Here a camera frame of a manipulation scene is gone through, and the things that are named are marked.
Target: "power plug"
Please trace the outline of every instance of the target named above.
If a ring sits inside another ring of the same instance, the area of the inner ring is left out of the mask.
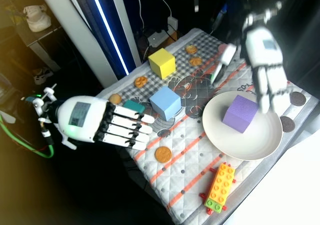
[[[172,35],[178,29],[178,20],[172,16],[167,19],[168,31],[167,33]],[[155,32],[148,37],[148,41],[151,47],[156,48],[163,43],[169,36],[164,30],[161,32]]]

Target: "green wire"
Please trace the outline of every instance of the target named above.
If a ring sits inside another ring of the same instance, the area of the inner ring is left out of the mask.
[[[43,154],[42,152],[40,151],[36,151],[34,150],[31,146],[29,146],[28,144],[26,144],[25,142],[19,140],[18,138],[16,138],[9,130],[8,128],[4,125],[4,122],[3,122],[3,119],[2,119],[2,116],[0,115],[0,126],[2,127],[3,131],[11,138],[13,139],[14,141],[16,141],[17,143],[19,143],[20,145],[24,146],[25,148],[29,149],[30,151],[34,152],[35,154],[38,154],[39,156],[45,158],[45,159],[49,159],[49,158],[52,158],[53,155],[55,154],[55,151],[54,151],[54,147],[52,145],[49,145],[49,150],[50,150],[50,155],[46,155],[46,154]]]

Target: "gingham pattern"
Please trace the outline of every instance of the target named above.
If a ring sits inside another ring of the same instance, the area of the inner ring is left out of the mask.
[[[220,44],[222,44],[220,41],[202,32],[173,53],[176,59],[176,72],[172,75],[161,80],[152,71],[148,71],[145,74],[139,74],[140,76],[146,76],[148,78],[148,83],[143,88],[136,88],[133,84],[130,84],[117,92],[122,96],[124,102],[136,97],[139,97],[141,102],[148,102],[150,96],[162,86],[168,86],[172,79],[181,81],[186,76],[195,72],[197,67],[189,65],[189,59],[191,57],[201,57],[203,62],[206,62],[217,54],[218,46]],[[187,54],[185,52],[185,47],[187,45],[195,45],[198,49],[197,53],[194,55]],[[239,59],[239,54],[236,54],[234,58],[235,59],[228,66],[220,84],[228,77],[230,79],[219,90],[219,94],[227,91],[246,91],[252,84],[251,69],[242,65],[244,61]],[[214,61],[211,62],[206,69],[212,66],[213,63]],[[230,77],[235,71],[237,71],[237,73],[233,77]],[[308,93],[302,91],[302,89],[296,87],[292,83],[289,86],[294,91],[302,92],[306,96],[306,104],[308,103],[311,98]],[[209,90],[212,90],[212,87],[208,86],[207,92],[209,92]],[[303,107],[304,106],[296,107],[290,105],[284,114],[294,120]],[[175,124],[179,123],[180,119],[185,117],[185,115],[183,110],[174,118],[173,122]],[[208,167],[215,158],[218,158],[221,152],[212,145],[207,136],[201,136],[203,132],[202,117],[196,119],[188,117],[183,122],[180,122],[179,126],[176,127],[168,137],[160,139],[136,161],[137,166],[148,181],[152,180],[159,171],[162,173],[151,183],[151,187],[161,199],[163,205],[167,207],[172,220],[176,224],[200,225],[205,223],[209,218],[209,215],[206,213],[206,208],[203,205],[203,200],[199,197],[199,193],[207,192],[208,186],[211,185],[213,179],[213,174],[211,172],[204,172],[204,169]],[[156,139],[158,139],[157,133],[153,132],[150,135],[150,141]],[[179,156],[184,149],[190,146],[190,144],[193,144],[192,147],[166,169],[164,168],[165,164],[159,163],[155,159],[154,154],[158,147],[166,146],[170,148],[172,151],[172,158],[174,158]],[[128,149],[128,152],[132,158],[135,158],[140,153],[133,149]],[[222,162],[227,162],[227,164],[231,164],[231,166],[236,169],[236,183],[232,185],[230,190],[230,193],[232,194],[252,171],[257,168],[262,160],[249,162],[222,155],[220,160],[215,163],[213,167],[216,168]],[[201,176],[200,179],[188,188],[188,186],[193,183],[193,180],[199,175]],[[174,204],[168,206],[177,195],[182,196]],[[229,206],[229,201],[230,200],[227,200],[226,206],[229,211],[232,211],[234,207]],[[227,214],[228,211],[222,211],[220,214],[213,213],[210,217],[210,224],[219,224]]]

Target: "round plate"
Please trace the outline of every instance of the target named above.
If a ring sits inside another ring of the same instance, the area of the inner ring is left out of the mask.
[[[247,161],[263,159],[281,142],[281,120],[274,112],[258,111],[244,133],[234,130],[222,120],[237,95],[256,102],[256,96],[245,91],[228,91],[215,96],[203,111],[204,131],[213,145],[226,155]]]

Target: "light blue cube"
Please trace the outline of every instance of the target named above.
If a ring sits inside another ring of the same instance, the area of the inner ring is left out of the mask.
[[[181,98],[167,86],[150,97],[152,108],[166,121],[181,109]]]

